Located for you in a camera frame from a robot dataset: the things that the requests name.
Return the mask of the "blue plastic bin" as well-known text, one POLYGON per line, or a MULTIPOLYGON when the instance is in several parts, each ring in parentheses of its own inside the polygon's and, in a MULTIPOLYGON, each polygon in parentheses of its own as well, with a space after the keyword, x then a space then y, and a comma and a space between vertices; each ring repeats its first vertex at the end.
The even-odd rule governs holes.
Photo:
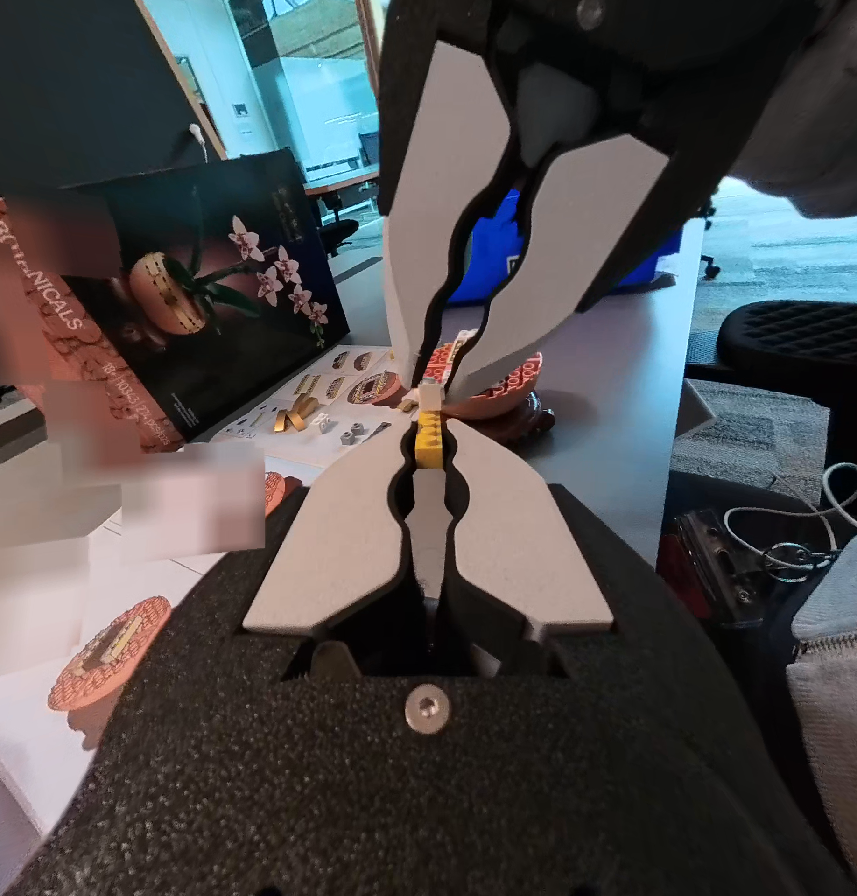
MULTIPOLYGON (((524 247, 524 237, 516 222, 520 198, 520 192, 512 189, 493 217, 477 221, 467 244, 465 274, 447 301, 449 308, 483 304, 511 274, 524 247)), ((660 259, 681 251, 682 234, 682 228, 672 230, 655 252, 617 283, 609 294, 633 294, 652 288, 660 278, 660 259)))

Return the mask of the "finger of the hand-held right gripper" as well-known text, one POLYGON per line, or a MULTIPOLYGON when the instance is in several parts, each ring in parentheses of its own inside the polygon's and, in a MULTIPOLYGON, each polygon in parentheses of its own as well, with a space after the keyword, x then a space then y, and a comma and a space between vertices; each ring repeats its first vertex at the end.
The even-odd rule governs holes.
POLYGON ((476 341, 457 356, 448 402, 505 378, 569 318, 668 161, 629 135, 553 160, 534 196, 520 262, 490 299, 476 341))
POLYGON ((509 138, 509 119, 484 60, 436 43, 383 225, 386 318, 403 383, 416 380, 455 229, 469 202, 490 185, 509 138))

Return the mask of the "wooden office desk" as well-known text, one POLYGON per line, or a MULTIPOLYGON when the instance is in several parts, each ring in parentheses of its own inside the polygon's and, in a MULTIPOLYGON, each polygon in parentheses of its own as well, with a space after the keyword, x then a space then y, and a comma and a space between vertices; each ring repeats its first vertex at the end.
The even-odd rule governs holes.
POLYGON ((379 171, 380 167, 376 164, 345 171, 337 175, 322 177, 304 185, 304 192, 310 197, 336 194, 353 186, 377 181, 379 171))

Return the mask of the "black office chair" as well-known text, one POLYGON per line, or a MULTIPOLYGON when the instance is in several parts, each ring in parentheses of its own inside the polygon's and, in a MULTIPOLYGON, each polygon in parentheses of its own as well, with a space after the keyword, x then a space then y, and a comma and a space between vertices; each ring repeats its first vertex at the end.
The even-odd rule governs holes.
POLYGON ((342 219, 344 209, 338 193, 327 193, 310 198, 310 206, 315 216, 320 239, 326 255, 337 257, 339 248, 357 233, 359 224, 354 219, 342 219), (332 213, 332 220, 323 223, 322 206, 332 213))

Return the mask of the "black divider board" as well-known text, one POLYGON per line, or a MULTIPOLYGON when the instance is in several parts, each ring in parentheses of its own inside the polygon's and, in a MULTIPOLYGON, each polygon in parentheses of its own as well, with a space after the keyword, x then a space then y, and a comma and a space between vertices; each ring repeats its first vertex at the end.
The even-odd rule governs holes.
POLYGON ((0 1, 0 192, 203 163, 221 139, 143 2, 0 1))

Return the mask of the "toy instruction sheet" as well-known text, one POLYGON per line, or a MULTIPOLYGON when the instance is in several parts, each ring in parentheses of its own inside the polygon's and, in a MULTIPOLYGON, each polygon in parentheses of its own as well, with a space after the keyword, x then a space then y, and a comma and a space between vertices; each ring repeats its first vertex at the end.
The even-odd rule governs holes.
POLYGON ((47 834, 141 657, 222 554, 167 558, 111 487, 66 487, 54 445, 0 464, 0 778, 47 834))

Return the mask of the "grey desk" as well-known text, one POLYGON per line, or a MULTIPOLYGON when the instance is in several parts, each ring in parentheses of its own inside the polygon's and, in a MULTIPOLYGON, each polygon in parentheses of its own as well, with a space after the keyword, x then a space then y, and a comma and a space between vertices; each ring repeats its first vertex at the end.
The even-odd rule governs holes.
MULTIPOLYGON (((541 348, 540 397, 557 423, 524 449, 547 482, 566 487, 650 566, 679 418, 703 221, 663 257, 672 286, 604 297, 541 348)), ((0 778, 0 859, 20 863, 39 834, 0 778)))

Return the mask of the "black orchid picture box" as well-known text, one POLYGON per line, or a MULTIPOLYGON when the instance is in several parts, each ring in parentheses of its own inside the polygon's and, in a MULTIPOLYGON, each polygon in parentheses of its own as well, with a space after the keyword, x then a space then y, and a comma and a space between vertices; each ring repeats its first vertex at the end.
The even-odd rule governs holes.
POLYGON ((0 197, 0 379, 144 453, 348 335, 291 150, 0 197))

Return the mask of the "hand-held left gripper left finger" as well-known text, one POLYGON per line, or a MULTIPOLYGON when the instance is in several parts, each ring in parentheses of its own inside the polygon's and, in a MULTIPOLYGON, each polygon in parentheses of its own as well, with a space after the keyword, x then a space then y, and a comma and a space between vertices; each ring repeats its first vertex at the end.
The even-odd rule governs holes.
POLYGON ((243 621, 252 633, 317 633, 390 585, 404 560, 394 496, 410 456, 395 420, 328 467, 310 488, 243 621))

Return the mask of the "narrow yellow toy plate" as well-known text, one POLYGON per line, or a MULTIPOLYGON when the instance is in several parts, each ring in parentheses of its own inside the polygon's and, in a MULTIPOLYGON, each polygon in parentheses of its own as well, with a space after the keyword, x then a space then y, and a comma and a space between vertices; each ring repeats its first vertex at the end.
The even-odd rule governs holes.
POLYGON ((413 456, 418 469, 443 469, 444 419, 439 410, 421 410, 417 419, 413 456))

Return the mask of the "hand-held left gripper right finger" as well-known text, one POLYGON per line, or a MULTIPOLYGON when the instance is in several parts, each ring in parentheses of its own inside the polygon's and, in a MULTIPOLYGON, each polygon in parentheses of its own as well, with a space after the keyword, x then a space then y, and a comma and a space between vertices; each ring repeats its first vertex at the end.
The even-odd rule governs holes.
POLYGON ((447 432, 468 491, 453 528, 465 583, 516 611, 533 635, 608 631, 612 611, 545 480, 462 421, 447 432))

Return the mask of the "person's right forearm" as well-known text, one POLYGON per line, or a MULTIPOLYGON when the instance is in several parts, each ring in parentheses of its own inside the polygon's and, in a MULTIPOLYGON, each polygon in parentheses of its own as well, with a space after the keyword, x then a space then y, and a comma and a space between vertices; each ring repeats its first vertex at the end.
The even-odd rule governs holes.
POLYGON ((857 1, 826 2, 818 29, 729 172, 805 218, 857 217, 857 1))

